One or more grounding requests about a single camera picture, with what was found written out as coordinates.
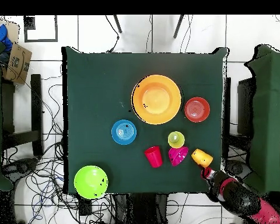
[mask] white floor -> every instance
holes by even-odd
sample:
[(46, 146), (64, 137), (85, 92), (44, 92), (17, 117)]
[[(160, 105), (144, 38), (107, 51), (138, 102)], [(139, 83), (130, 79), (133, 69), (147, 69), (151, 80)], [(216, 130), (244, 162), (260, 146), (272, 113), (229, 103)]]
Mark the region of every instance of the white floor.
[[(71, 46), (84, 53), (100, 53), (109, 50), (116, 41), (116, 34), (108, 24), (105, 16), (58, 16), (58, 42), (54, 43), (25, 43), (23, 31), (23, 16), (3, 16), (8, 21), (13, 21), (20, 26), (19, 44), (32, 52), (29, 74), (26, 82), (30, 83), (31, 74), (41, 74), (43, 79), (51, 76), (60, 76), (61, 47)], [(113, 27), (117, 31), (112, 16), (108, 16)], [(146, 40), (151, 29), (149, 15), (118, 15), (122, 28), (120, 39), (115, 52), (144, 53)], [(181, 42), (188, 29), (188, 16), (185, 15), (176, 39), (173, 38), (174, 30), (179, 15), (154, 15), (153, 16), (153, 52), (179, 53)], [(251, 77), (250, 71), (244, 66), (244, 62), (252, 59), (254, 47), (258, 44), (270, 44), (280, 50), (280, 15), (194, 15), (191, 23), (191, 38), (188, 31), (181, 52), (185, 52), (187, 43), (188, 53), (211, 53), (217, 47), (228, 47), (230, 53), (227, 59), (227, 75), (232, 79), (231, 89), (231, 113), (230, 121), (237, 123), (237, 84), (238, 81)], [(28, 30), (28, 39), (53, 39), (54, 17), (36, 16), (36, 30)], [(151, 35), (148, 40), (148, 51), (151, 52)], [(55, 114), (58, 111), (57, 104), (48, 94), (52, 85), (62, 84), (62, 78), (52, 78), (42, 81), (43, 100), (49, 105)], [(62, 105), (61, 86), (54, 86), (50, 90), (52, 97)], [(27, 85), (16, 85), (15, 92), (15, 131), (28, 131), (30, 123), (30, 89)], [(56, 120), (63, 128), (62, 108)], [(51, 117), (46, 108), (43, 114), (44, 148), (60, 141), (61, 135), (46, 134), (51, 128)], [(230, 126), (232, 133), (236, 132), (236, 125)], [(19, 152), (13, 157), (20, 159), (33, 156), (31, 144), (20, 145)], [(47, 153), (45, 158), (53, 156), (53, 151)], [(40, 192), (31, 178), (27, 179), (31, 189)], [(33, 217), (32, 206), (37, 209), (39, 199), (33, 198), (36, 194), (29, 188), (25, 179), (22, 179), (16, 189), (15, 211), (17, 219), (23, 219), (26, 223)], [(232, 214), (224, 210), (220, 204), (210, 201), (205, 194), (170, 194), (167, 207), (167, 219), (169, 224), (229, 224), (236, 222)], [(48, 219), (56, 210), (55, 206), (47, 205), (40, 212)], [(32, 224), (47, 224), (45, 218), (34, 220)], [(77, 224), (69, 211), (60, 209), (55, 217), (56, 221), (50, 224)]]

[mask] lime green bowl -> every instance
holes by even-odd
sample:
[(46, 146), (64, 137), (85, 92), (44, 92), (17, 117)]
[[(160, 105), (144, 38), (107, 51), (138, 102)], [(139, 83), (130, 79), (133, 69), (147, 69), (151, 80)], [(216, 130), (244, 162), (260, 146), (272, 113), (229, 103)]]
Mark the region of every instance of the lime green bowl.
[(100, 167), (85, 166), (76, 173), (73, 183), (81, 197), (93, 200), (107, 191), (108, 177)]

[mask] red plate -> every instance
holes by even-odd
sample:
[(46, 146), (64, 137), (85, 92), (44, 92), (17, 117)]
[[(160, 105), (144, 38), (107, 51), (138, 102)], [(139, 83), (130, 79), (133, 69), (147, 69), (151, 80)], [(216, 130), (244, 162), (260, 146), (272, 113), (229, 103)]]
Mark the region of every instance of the red plate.
[(210, 110), (208, 102), (201, 97), (188, 100), (184, 107), (187, 118), (195, 123), (206, 120)]

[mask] blue bowl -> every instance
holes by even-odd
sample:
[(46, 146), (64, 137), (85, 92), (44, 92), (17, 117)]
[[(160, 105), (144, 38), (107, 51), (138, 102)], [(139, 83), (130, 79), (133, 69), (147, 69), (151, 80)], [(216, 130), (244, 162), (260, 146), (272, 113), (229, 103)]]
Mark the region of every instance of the blue bowl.
[(137, 130), (132, 122), (128, 120), (119, 120), (113, 125), (111, 134), (116, 143), (126, 145), (135, 140)]

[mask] magenta cup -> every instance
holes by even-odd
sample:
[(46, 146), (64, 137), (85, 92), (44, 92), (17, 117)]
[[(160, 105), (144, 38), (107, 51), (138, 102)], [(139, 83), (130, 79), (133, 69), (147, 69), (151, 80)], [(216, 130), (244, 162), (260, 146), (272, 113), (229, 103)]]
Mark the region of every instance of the magenta cup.
[(161, 157), (160, 147), (153, 146), (144, 151), (144, 155), (148, 159), (150, 165), (152, 167), (157, 168), (163, 164), (163, 160)]
[(189, 149), (185, 146), (182, 146), (178, 149), (171, 148), (168, 152), (168, 156), (172, 166), (177, 166), (178, 164), (180, 164), (187, 156), (188, 150)]

